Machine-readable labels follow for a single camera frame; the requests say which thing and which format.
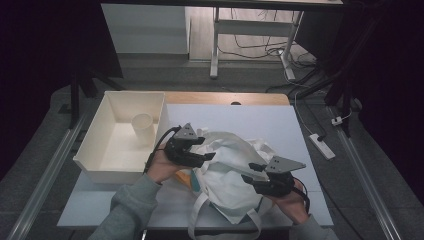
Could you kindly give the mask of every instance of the dark background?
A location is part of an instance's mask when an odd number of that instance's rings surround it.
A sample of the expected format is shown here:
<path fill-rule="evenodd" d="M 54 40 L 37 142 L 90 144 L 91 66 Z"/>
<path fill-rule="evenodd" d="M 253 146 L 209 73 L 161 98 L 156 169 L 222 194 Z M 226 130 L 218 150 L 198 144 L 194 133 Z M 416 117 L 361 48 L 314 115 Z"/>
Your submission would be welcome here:
<path fill-rule="evenodd" d="M 97 1 L 3 1 L 0 44 L 3 178 L 73 74 L 122 72 Z"/>
<path fill-rule="evenodd" d="M 423 10 L 418 0 L 392 1 L 350 75 L 361 121 L 421 202 Z M 345 56 L 351 32 L 363 23 L 357 17 L 341 22 L 333 59 Z M 96 1 L 3 1 L 0 44 L 3 177 L 43 120 L 51 94 L 69 85 L 72 74 L 86 66 L 107 76 L 122 73 Z"/>

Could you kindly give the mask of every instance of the yellow object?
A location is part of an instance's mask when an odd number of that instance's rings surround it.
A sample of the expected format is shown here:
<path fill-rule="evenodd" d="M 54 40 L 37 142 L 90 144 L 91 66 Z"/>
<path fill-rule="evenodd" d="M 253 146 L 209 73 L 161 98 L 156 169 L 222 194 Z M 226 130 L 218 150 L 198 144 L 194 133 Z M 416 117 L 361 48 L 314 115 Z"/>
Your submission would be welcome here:
<path fill-rule="evenodd" d="M 191 189 L 191 180 L 190 180 L 190 175 L 183 173 L 181 171 L 178 171 L 177 173 L 175 173 L 175 178 L 181 182 L 182 184 L 186 185 L 188 188 Z"/>

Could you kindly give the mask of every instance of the white cup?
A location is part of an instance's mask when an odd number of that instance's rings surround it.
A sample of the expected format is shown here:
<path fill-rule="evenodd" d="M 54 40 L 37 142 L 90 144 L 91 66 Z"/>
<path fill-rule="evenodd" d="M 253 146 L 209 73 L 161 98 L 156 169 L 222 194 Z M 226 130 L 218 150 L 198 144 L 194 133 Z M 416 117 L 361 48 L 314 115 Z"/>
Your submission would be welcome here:
<path fill-rule="evenodd" d="M 143 146 L 151 146 L 155 139 L 153 117 L 147 113 L 135 115 L 131 120 L 135 135 Z"/>

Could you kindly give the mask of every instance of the white tray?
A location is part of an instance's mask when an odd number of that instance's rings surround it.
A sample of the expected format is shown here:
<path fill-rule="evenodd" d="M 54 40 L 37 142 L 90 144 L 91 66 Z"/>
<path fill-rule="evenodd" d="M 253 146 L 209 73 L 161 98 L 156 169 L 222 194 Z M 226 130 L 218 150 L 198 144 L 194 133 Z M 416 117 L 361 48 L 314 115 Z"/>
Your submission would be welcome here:
<path fill-rule="evenodd" d="M 169 129 L 164 93 L 106 91 L 74 161 L 95 183 L 134 183 L 154 145 L 142 146 L 131 126 L 139 113 L 153 117 L 156 144 Z"/>

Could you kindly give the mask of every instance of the gray sweatshirt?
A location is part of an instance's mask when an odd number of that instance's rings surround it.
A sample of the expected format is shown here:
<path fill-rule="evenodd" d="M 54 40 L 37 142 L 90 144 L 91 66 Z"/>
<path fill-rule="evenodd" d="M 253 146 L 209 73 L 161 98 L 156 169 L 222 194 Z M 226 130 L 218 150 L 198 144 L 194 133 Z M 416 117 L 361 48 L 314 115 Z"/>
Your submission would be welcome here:
<path fill-rule="evenodd" d="M 112 198 L 110 213 L 89 240 L 128 239 L 139 237 L 157 206 L 156 194 L 161 185 L 146 174 L 132 186 L 122 186 Z M 299 240 L 337 240 L 331 229 L 323 229 L 311 215 L 303 224 L 293 226 Z"/>

